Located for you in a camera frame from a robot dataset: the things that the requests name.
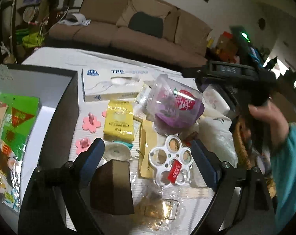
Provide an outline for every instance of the brown sofa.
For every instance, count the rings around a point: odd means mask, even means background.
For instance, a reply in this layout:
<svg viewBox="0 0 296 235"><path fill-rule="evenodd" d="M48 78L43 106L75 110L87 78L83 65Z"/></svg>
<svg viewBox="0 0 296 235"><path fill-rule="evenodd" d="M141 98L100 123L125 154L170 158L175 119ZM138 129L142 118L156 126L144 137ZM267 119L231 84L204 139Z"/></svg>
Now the brown sofa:
<svg viewBox="0 0 296 235"><path fill-rule="evenodd" d="M128 21L136 11L160 18L162 37L128 28ZM120 54L136 54L170 67L200 67L206 63L204 56L210 27L164 1L84 0L80 13L91 19L88 26L56 24L49 31L49 42L91 45L102 48L102 52L119 50Z"/></svg>

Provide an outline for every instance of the transparent plastic jar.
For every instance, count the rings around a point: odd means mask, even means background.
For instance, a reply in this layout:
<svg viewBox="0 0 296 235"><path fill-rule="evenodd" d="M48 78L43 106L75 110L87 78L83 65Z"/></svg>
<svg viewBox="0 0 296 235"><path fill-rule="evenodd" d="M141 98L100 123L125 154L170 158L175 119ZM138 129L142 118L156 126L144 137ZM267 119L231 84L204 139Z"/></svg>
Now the transparent plastic jar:
<svg viewBox="0 0 296 235"><path fill-rule="evenodd" d="M171 127L189 127L204 111L202 93L161 74L150 91L147 111Z"/></svg>

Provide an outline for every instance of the green light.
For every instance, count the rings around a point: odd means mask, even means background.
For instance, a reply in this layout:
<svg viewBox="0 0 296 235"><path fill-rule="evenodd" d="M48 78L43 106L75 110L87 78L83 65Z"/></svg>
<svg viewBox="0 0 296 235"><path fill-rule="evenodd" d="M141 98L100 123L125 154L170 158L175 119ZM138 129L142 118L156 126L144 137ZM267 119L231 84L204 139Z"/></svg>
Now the green light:
<svg viewBox="0 0 296 235"><path fill-rule="evenodd" d="M241 33L241 35L250 43L250 40L248 39L248 36L247 36L247 34L245 34L245 33Z"/></svg>

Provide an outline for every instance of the person's hand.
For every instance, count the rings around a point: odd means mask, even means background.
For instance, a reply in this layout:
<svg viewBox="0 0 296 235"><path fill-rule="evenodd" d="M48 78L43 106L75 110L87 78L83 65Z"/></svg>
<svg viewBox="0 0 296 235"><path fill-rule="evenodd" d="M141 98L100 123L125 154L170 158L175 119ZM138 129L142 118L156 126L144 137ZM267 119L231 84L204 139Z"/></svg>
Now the person's hand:
<svg viewBox="0 0 296 235"><path fill-rule="evenodd" d="M268 101L266 106L255 107L249 105L248 107L251 115L255 119L270 125L273 148L275 149L283 144L288 136L289 126L279 108L270 101Z"/></svg>

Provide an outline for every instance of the pink flower-shaped hook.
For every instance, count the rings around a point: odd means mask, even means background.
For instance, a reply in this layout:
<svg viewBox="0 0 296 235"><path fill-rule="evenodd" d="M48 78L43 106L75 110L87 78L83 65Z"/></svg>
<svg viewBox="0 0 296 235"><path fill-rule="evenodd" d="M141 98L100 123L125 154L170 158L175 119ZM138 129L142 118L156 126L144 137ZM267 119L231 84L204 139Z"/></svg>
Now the pink flower-shaped hook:
<svg viewBox="0 0 296 235"><path fill-rule="evenodd" d="M84 131L89 130L91 133L96 132L96 128L99 128L101 123L97 121L97 117L95 117L92 113L88 113L88 117L83 118L82 128Z"/></svg>
<svg viewBox="0 0 296 235"><path fill-rule="evenodd" d="M79 155L81 152L88 150L90 146L90 140L88 138L77 140L75 146L77 147L76 153Z"/></svg>

